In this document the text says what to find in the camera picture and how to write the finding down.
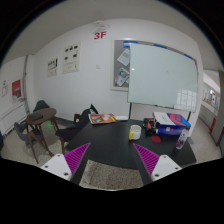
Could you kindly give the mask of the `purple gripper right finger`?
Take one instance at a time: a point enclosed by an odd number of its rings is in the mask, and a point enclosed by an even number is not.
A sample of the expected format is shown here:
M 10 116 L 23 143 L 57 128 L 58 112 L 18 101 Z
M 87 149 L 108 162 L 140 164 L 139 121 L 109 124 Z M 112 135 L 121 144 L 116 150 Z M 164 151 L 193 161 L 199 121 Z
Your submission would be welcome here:
M 181 170 L 181 167 L 168 155 L 159 156 L 138 144 L 134 144 L 134 147 L 143 162 L 144 168 L 153 181 L 157 181 Z

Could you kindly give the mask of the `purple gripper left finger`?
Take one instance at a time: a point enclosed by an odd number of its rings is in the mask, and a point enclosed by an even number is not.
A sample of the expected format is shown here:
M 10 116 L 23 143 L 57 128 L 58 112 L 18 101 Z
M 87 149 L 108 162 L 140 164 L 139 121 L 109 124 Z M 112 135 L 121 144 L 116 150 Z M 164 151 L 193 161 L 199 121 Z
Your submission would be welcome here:
M 86 143 L 66 155 L 58 153 L 42 165 L 41 169 L 70 181 L 79 168 L 89 146 L 90 144 Z

